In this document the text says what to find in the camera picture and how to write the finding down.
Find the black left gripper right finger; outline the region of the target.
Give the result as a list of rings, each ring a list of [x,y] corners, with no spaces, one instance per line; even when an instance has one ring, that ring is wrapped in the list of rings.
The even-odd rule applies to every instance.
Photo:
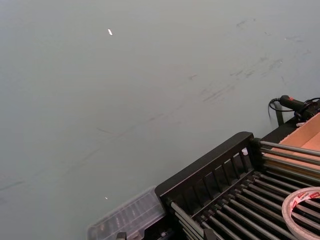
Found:
[[[203,230],[203,239],[204,240],[217,240],[217,236],[212,229],[206,228]]]

